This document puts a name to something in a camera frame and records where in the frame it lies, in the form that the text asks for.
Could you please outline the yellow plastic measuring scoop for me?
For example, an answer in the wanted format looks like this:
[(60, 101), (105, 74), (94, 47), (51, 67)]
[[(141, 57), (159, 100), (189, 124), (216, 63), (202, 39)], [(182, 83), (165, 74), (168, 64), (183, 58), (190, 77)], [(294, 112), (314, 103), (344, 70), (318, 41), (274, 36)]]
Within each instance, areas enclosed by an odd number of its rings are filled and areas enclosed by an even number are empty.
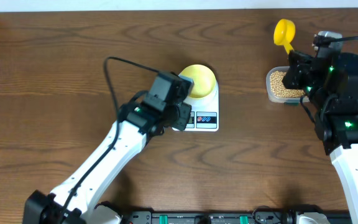
[(277, 46), (284, 47), (287, 54), (293, 50), (291, 45), (292, 40), (295, 37), (296, 28), (293, 21), (288, 19), (280, 19), (277, 23), (274, 34), (273, 42)]

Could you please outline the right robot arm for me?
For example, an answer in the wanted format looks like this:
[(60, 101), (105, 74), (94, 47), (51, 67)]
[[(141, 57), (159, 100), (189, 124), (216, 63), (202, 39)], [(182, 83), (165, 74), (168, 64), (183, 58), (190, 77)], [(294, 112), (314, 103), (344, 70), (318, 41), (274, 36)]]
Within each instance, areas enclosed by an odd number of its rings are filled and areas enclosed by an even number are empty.
[(351, 220), (358, 223), (358, 55), (342, 52), (338, 42), (316, 36), (315, 56), (286, 45), (283, 84), (303, 90), (315, 106), (309, 118), (340, 178)]

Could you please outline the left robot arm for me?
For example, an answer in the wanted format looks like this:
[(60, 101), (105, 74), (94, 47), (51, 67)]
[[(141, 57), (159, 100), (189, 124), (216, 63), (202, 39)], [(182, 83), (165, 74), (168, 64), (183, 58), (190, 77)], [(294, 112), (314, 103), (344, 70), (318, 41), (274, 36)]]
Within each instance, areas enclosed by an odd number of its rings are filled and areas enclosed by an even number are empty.
[(23, 223), (91, 223), (96, 205), (124, 166), (165, 128), (186, 128), (191, 78), (158, 72), (149, 91), (119, 108), (108, 135), (84, 163), (48, 195), (36, 190), (24, 205)]

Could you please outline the white digital kitchen scale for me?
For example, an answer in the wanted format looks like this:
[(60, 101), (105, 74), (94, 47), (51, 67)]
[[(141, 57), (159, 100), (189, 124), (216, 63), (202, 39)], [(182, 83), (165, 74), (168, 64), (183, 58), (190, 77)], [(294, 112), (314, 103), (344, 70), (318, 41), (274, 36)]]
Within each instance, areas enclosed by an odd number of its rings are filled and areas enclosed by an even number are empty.
[(219, 129), (219, 86), (203, 98), (188, 96), (185, 103), (191, 105), (191, 113), (185, 131), (216, 132)]

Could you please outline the pale yellow bowl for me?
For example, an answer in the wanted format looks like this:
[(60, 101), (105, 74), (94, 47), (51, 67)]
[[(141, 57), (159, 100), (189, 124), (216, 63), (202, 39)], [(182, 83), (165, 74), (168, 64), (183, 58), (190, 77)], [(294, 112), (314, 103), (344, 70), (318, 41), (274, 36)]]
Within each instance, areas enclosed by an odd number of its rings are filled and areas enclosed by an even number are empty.
[(187, 66), (181, 71), (180, 76), (193, 80), (193, 88), (190, 92), (191, 98), (204, 98), (210, 95), (217, 86), (215, 74), (205, 65)]

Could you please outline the soybeans in container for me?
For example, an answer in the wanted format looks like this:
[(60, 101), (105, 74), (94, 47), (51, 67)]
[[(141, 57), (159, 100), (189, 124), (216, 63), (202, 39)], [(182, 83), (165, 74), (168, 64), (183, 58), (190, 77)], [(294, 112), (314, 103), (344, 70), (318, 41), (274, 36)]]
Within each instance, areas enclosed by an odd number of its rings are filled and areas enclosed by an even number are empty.
[(270, 75), (270, 87), (273, 94), (281, 98), (300, 98), (303, 94), (303, 90), (286, 89), (283, 85), (283, 78), (286, 72), (275, 71)]

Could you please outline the clear plastic container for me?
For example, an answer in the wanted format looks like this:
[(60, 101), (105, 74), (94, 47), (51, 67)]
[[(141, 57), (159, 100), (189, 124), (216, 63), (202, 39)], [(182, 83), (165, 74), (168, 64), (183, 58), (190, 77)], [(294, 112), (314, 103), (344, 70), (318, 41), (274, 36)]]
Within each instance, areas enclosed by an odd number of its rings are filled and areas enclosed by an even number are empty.
[(268, 98), (274, 103), (299, 103), (303, 90), (286, 89), (283, 85), (283, 78), (289, 66), (275, 67), (266, 76), (266, 87)]

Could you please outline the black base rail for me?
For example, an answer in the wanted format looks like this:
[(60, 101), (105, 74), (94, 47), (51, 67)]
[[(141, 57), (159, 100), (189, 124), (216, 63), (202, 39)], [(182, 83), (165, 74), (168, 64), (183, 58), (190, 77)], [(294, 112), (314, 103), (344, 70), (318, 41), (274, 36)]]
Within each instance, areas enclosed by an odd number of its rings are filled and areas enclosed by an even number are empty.
[(297, 205), (275, 209), (266, 205), (253, 211), (240, 212), (167, 212), (151, 208), (137, 208), (121, 212), (108, 202), (98, 204), (90, 223), (104, 224), (296, 224), (296, 223), (351, 223), (347, 212), (324, 212), (316, 205)]

